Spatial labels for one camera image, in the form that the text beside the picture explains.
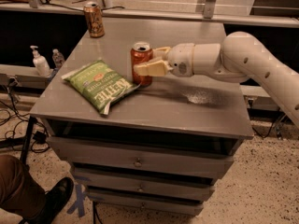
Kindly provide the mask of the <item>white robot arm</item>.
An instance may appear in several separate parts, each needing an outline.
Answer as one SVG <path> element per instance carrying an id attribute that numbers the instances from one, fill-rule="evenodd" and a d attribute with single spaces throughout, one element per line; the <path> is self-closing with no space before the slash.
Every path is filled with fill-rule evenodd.
<path id="1" fill-rule="evenodd" d="M 222 43 L 178 44 L 153 51 L 153 58 L 134 66 L 140 76 L 204 75 L 218 81 L 257 82 L 299 127 L 299 73 L 277 59 L 256 37 L 245 32 L 227 35 Z"/>

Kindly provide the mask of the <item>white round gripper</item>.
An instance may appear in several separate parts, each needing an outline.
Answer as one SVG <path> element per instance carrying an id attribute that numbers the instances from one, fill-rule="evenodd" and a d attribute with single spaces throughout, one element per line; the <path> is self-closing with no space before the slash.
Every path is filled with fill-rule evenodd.
<path id="1" fill-rule="evenodd" d="M 164 77 L 168 72 L 176 77 L 192 77 L 193 43 L 178 44 L 173 48 L 161 47 L 153 50 L 153 59 L 134 66 L 139 76 Z"/>

